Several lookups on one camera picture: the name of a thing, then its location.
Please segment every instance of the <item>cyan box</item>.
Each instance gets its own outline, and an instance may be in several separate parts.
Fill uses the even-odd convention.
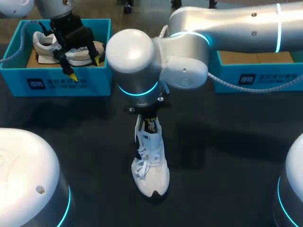
[[[50,29],[49,20],[40,20]],[[21,28],[26,20],[20,21],[4,55],[7,58],[20,47]],[[107,44],[112,27],[110,19],[83,19],[84,26],[90,27],[96,41]],[[25,48],[11,61],[0,65],[0,72],[14,96],[109,96],[112,72],[105,59],[104,67],[73,68],[79,80],[76,83],[64,75],[62,68],[27,69],[28,59],[33,50],[33,34],[42,32],[38,24],[30,24],[26,29]]]
[[[210,56],[209,71],[214,76],[237,86],[265,89],[285,84],[303,74],[303,52],[290,53],[294,63],[229,64],[222,63],[220,53]],[[214,82],[216,93],[241,92]],[[280,91],[302,91],[303,81]]]

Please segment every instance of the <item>shoe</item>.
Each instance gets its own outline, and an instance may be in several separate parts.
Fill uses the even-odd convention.
[[[138,116],[135,142],[137,152],[132,163],[134,181],[145,196],[163,196],[169,187],[169,169],[158,118],[142,119],[141,115]]]
[[[45,36],[41,32],[35,32],[33,37],[34,49],[37,53],[38,63],[40,64],[58,64],[59,61],[53,57],[53,51],[61,49],[54,34]],[[104,45],[100,42],[94,41],[96,50],[99,55],[104,55]],[[72,49],[66,54],[66,58],[71,66],[88,66],[91,65],[91,59],[87,47]]]

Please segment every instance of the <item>white cable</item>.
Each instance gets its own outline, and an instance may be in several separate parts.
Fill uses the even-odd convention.
[[[6,58],[6,59],[0,60],[0,63],[7,62],[7,61],[10,61],[10,60],[14,59],[17,55],[19,55],[19,54],[23,51],[23,48],[24,48],[24,40],[25,40],[25,31],[26,31],[27,26],[30,25],[30,24],[39,24],[39,21],[30,20],[30,21],[27,21],[27,22],[22,26],[22,28],[21,28],[21,43],[20,43],[19,49],[18,49],[12,56],[9,56],[9,57]]]
[[[166,30],[167,30],[168,27],[169,27],[168,25],[165,25],[163,27],[162,31],[160,32],[159,38],[163,38],[164,37],[164,34],[165,34],[165,32],[166,32]]]
[[[245,92],[251,92],[251,93],[267,93],[267,92],[272,92],[272,91],[278,91],[278,90],[280,90],[282,88],[289,87],[289,86],[291,86],[291,85],[293,85],[293,84],[295,84],[295,83],[297,83],[297,82],[299,82],[300,80],[303,79],[303,75],[301,75],[301,76],[297,77],[296,79],[293,79],[292,81],[289,81],[288,83],[282,84],[282,85],[277,86],[277,87],[266,88],[266,89],[251,89],[251,88],[239,87],[239,86],[227,83],[226,81],[221,80],[221,79],[215,77],[211,73],[208,73],[207,75],[211,79],[219,82],[220,84],[223,84],[225,86],[231,87],[231,88],[239,90],[239,91],[245,91]]]

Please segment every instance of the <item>round robot base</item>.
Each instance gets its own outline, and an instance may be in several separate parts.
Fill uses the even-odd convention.
[[[277,183],[273,215],[277,227],[303,226],[303,134],[291,146]]]
[[[71,189],[41,137],[0,129],[0,173],[0,226],[75,227]]]

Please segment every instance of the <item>black table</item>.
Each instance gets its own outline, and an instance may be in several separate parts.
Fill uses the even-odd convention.
[[[123,112],[116,85],[111,97],[86,98],[16,98],[2,78],[0,86],[1,127],[31,131],[54,148],[77,227],[268,227],[283,162],[303,131],[303,93],[216,95],[211,81],[171,89],[172,108],[159,112],[169,193],[153,204],[132,178],[136,116]]]

